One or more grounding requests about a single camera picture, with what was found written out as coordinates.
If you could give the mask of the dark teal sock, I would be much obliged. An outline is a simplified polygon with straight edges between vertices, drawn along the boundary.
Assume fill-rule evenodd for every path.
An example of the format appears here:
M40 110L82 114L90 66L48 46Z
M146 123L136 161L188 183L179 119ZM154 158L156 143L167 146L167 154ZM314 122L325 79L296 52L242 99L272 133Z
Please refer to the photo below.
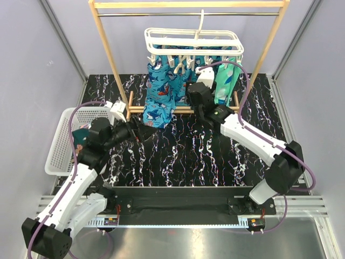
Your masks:
M72 140L76 155L78 155L80 151L83 149L88 136L89 130L87 128L79 128L72 132Z

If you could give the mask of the pink sock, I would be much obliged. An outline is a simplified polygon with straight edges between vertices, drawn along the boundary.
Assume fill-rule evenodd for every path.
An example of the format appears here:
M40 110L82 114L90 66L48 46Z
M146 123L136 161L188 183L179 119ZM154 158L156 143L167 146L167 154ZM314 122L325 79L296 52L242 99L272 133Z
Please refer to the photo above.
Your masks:
M81 125L79 128L84 128L84 129L90 129L91 127L91 123L87 123L87 124L84 124L84 125Z

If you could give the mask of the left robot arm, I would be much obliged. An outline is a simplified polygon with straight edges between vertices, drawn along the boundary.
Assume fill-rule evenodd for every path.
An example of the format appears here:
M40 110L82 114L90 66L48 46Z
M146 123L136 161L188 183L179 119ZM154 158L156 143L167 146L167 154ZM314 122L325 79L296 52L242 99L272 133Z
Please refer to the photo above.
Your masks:
M73 239L97 214L116 209L115 193L100 186L85 202L77 205L83 193L102 174L109 160L109 151L125 141L143 142L157 132L139 118L114 125L107 118L92 121L83 149L77 155L72 171L58 193L35 219L27 218L22 232L27 256L35 252L46 258L64 258Z

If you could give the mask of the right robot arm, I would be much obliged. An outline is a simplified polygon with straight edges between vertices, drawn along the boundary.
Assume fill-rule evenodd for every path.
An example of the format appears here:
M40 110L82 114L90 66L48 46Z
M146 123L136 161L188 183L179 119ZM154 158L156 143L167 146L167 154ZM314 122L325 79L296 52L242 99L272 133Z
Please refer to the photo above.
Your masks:
M305 166L301 146L291 141L280 141L246 121L239 122L238 114L225 105L214 103L211 90L204 83L187 86L187 101L199 122L223 136L240 143L269 166L264 179L256 184L245 200L245 208L256 214L264 202L276 194L286 194L304 173Z

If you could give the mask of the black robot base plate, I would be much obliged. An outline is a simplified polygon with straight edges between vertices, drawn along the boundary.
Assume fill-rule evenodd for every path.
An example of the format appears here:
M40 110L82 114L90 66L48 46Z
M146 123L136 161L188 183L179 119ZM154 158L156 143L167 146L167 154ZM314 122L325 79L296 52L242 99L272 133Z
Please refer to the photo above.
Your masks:
M98 215L115 215L108 226L215 226L239 223L242 215L276 215L275 195L259 205L251 187L100 187L93 189L74 217L88 224Z

